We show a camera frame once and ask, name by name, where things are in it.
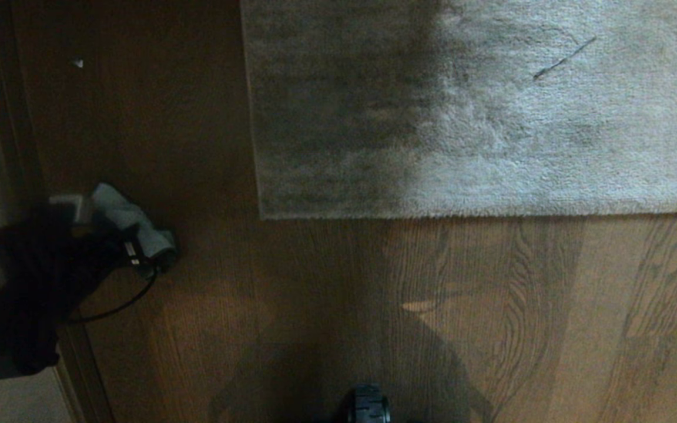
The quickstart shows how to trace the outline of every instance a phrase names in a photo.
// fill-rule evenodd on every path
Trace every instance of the black fabric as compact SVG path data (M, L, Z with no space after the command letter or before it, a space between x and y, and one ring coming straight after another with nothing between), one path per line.
M57 325L111 271L128 264L124 242L135 233L102 224L75 237L70 213L53 206L1 228L7 283L0 289L0 357L22 375L56 364Z

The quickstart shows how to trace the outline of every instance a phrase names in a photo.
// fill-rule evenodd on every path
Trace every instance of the black cable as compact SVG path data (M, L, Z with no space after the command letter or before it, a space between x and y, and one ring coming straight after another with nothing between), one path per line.
M92 316L89 316L89 317L86 317L86 318L75 318L75 319L68 318L66 323L67 324L86 324L86 323L91 323L92 321L97 321L97 320L101 320L103 318L107 318L111 315L115 315L119 311L122 311L125 308L131 306L132 304L137 303L138 300L140 300L140 298L142 298L145 294L148 293L148 291L150 291L150 288L153 287L153 282L155 282L155 281L156 281L156 275L154 274L153 276L151 276L148 279L148 283L145 285L145 287L142 289L142 291L138 292L137 295L132 297L132 299L127 301L126 303L124 303L124 304L122 304L122 305L120 305L116 308L113 308L113 310L104 311L104 313L99 313L97 315L92 315Z

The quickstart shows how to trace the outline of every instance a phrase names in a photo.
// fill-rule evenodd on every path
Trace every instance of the gray cloth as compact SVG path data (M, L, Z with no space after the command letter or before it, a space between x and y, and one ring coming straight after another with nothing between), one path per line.
M242 16L266 219L677 212L677 0Z
M130 203L116 188L109 184L99 184L93 191L91 200L95 211L103 214L119 229L139 225L138 243L145 257L154 258L164 251L176 251L172 233L156 229L145 212L136 204Z

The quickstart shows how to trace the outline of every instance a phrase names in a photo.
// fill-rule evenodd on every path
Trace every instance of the wooden floor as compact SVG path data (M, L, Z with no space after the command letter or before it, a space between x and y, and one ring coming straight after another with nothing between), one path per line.
M677 421L677 216L260 221L235 0L13 3L49 190L114 182L183 249L89 324L116 420L311 421L377 382L395 421Z

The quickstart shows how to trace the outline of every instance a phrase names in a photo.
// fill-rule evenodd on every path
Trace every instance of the doorframe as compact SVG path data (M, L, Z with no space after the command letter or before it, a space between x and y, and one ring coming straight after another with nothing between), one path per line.
M46 200L18 54L11 3L0 0L0 196L10 221ZM114 422L86 328L64 326L58 335L56 373L73 418Z

